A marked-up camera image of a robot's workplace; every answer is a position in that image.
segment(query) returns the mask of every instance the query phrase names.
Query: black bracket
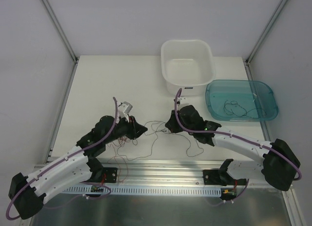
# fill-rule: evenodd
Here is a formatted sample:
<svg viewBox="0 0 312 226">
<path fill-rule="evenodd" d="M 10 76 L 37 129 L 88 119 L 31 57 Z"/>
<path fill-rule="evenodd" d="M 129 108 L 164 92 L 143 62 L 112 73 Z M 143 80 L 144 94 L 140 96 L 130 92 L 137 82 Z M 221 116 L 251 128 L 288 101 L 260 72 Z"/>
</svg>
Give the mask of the black bracket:
<svg viewBox="0 0 312 226">
<path fill-rule="evenodd" d="M 203 170 L 203 179 L 204 179 L 204 185 L 235 185 L 235 179 L 224 181 L 220 178 L 219 170 L 213 169 L 213 170 Z M 236 180 L 237 185 L 245 186 L 247 183 L 246 179 L 239 179 Z"/>
<path fill-rule="evenodd" d="M 117 182 L 116 167 L 103 167 L 102 175 L 105 177 L 104 183 L 116 183 Z"/>
</svg>

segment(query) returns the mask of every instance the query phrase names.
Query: white table surface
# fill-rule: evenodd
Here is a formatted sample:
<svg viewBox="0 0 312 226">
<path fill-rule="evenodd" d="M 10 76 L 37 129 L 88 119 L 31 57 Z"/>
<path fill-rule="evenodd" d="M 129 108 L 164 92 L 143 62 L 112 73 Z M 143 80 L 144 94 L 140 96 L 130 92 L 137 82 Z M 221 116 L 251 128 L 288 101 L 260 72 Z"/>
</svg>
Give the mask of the white table surface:
<svg viewBox="0 0 312 226">
<path fill-rule="evenodd" d="M 243 60 L 232 57 L 214 57 L 216 79 L 246 80 Z M 160 56 L 81 56 L 74 81 L 70 90 L 66 108 L 52 152 L 52 157 L 59 157 L 95 126 L 104 115 L 114 115 L 115 96 L 118 101 L 127 101 L 133 105 L 131 115 L 140 124 L 147 121 L 167 122 L 174 108 L 174 95 L 166 89 L 161 74 Z M 205 96 L 188 97 L 205 120 L 215 121 L 205 104 Z M 260 123 L 218 122 L 229 129 L 249 137 L 263 139 Z M 191 141 L 188 151 L 190 156 L 198 154 L 195 139 L 183 132 Z M 175 135 L 158 133 L 158 140 L 153 147 L 153 154 L 146 160 L 207 160 L 223 161 L 227 158 L 248 160 L 240 154 L 221 147 L 199 144 L 204 152 L 193 158 L 186 156 L 189 142 Z M 137 146 L 127 143 L 119 153 L 129 159 L 147 156 L 156 135 L 142 135 Z M 115 155 L 112 147 L 99 155 L 109 159 Z"/>
</svg>

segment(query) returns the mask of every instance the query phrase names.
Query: white bin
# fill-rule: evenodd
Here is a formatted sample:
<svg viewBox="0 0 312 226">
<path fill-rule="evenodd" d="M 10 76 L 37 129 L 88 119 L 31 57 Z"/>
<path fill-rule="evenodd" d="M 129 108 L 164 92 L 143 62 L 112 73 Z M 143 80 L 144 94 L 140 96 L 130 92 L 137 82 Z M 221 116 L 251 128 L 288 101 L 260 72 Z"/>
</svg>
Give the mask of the white bin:
<svg viewBox="0 0 312 226">
<path fill-rule="evenodd" d="M 215 63 L 209 45 L 201 40 L 170 40 L 161 47 L 161 69 L 168 91 L 183 96 L 205 95 L 215 79 Z"/>
</svg>

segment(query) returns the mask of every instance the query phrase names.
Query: transparent blue tray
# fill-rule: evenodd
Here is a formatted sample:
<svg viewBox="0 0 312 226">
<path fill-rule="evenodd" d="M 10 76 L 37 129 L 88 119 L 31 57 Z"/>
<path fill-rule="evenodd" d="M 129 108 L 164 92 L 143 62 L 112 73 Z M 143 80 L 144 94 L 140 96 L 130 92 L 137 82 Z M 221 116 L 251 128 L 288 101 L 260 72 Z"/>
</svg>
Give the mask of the transparent blue tray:
<svg viewBox="0 0 312 226">
<path fill-rule="evenodd" d="M 268 121 L 278 114 L 273 91 L 260 81 L 212 81 L 206 89 L 206 105 L 220 121 Z"/>
</svg>

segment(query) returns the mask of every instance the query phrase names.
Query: metal frame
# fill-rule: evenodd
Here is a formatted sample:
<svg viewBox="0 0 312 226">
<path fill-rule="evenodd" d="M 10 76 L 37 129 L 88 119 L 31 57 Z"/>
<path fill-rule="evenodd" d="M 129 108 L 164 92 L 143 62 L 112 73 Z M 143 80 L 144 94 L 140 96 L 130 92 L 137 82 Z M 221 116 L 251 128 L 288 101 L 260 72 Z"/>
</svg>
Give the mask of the metal frame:
<svg viewBox="0 0 312 226">
<path fill-rule="evenodd" d="M 277 21 L 277 18 L 283 11 L 284 7 L 288 3 L 289 0 L 281 0 L 278 4 L 277 8 L 275 9 L 273 15 L 271 16 L 268 24 L 264 28 L 263 32 L 261 33 L 259 39 L 256 42 L 252 52 L 250 53 L 247 61 L 244 62 L 246 73 L 249 80 L 253 80 L 249 64 L 252 59 L 257 54 L 260 46 L 262 45 L 263 41 L 269 34 L 270 30 L 272 29 L 273 25 Z M 71 85 L 74 79 L 74 75 L 76 72 L 76 68 L 78 65 L 78 57 L 75 55 L 50 3 L 48 0 L 41 0 L 43 6 L 45 7 L 51 22 L 55 26 L 57 32 L 59 33 L 60 38 L 63 41 L 70 57 L 74 62 L 74 66 L 71 72 L 70 79 L 67 84 L 67 88 L 62 100 L 61 108 L 58 113 L 57 121 L 54 126 L 54 131 L 51 136 L 51 140 L 49 142 L 49 149 L 45 158 L 46 162 L 51 162 L 54 158 L 51 157 L 52 150 L 55 144 L 55 140 L 57 137 L 57 133 L 59 130 L 60 122 L 65 110 L 66 102 L 68 99 L 68 95 L 71 89 Z M 263 131 L 263 135 L 265 140 L 269 141 L 270 133 L 268 131 L 268 126 L 266 122 L 260 122 L 261 128 Z M 219 168 L 222 162 L 217 161 L 185 161 L 185 162 L 178 162 L 178 161 L 137 161 L 130 164 L 117 164 L 117 163 L 107 163 L 107 160 L 100 160 L 106 166 L 114 166 L 119 167 L 121 172 L 129 170 L 127 174 L 120 174 L 120 178 L 124 178 L 127 176 L 127 179 L 120 185 L 149 185 L 149 186 L 185 186 L 185 187 L 194 187 L 194 186 L 204 186 L 203 185 L 203 177 L 202 177 L 202 170 L 203 169 L 216 169 Z M 272 188 L 267 183 L 250 183 L 250 187 L 253 188 Z M 289 190 L 288 192 L 283 192 L 283 196 L 285 199 L 285 204 L 287 207 L 287 211 L 289 217 L 291 219 L 291 223 L 296 226 L 305 226 L 306 223 L 304 222 L 303 215 L 301 213 L 299 204 L 297 202 L 297 198 L 295 195 L 294 189 Z M 19 226 L 28 226 L 30 225 L 30 219 L 24 221 L 21 220 L 18 222 L 17 225 Z"/>
<path fill-rule="evenodd" d="M 72 69 L 72 73 L 71 73 L 71 75 L 69 77 L 69 80 L 68 80 L 68 83 L 67 83 L 67 87 L 66 87 L 66 90 L 65 90 L 65 93 L 64 93 L 64 96 L 63 96 L 63 100 L 62 100 L 62 103 L 61 103 L 61 107 L 60 107 L 59 112 L 58 112 L 58 117 L 57 117 L 56 123 L 54 125 L 52 136 L 51 136 L 51 139 L 50 139 L 50 142 L 49 142 L 48 150 L 47 150 L 47 153 L 46 153 L 46 156 L 45 156 L 45 159 L 44 159 L 44 163 L 47 163 L 49 157 L 51 157 L 51 155 L 52 155 L 52 150 L 53 150 L 53 147 L 54 147 L 54 144 L 55 144 L 55 140 L 57 139 L 60 122 L 61 122 L 61 120 L 63 118 L 65 106 L 66 106 L 66 103 L 67 103 L 67 99 L 68 99 L 68 95 L 69 95 L 70 89 L 72 87 L 72 83 L 73 83 L 73 80 L 74 80 L 74 76 L 75 76 L 75 72 L 76 72 L 76 69 L 77 69 L 77 65 L 78 65 L 78 61 L 76 61 L 76 63 L 74 64 L 73 69 Z"/>
<path fill-rule="evenodd" d="M 272 29 L 273 25 L 276 23 L 278 17 L 280 16 L 281 12 L 285 8 L 286 4 L 289 0 L 281 0 L 276 7 L 275 11 L 273 12 L 268 24 L 265 26 L 264 30 L 262 31 L 259 39 L 257 40 L 251 54 L 247 58 L 247 65 L 250 64 L 250 62 L 253 60 L 254 56 L 256 55 L 257 51 L 261 47 L 262 43 L 266 39 L 267 35 L 269 34 L 270 30 Z"/>
</svg>

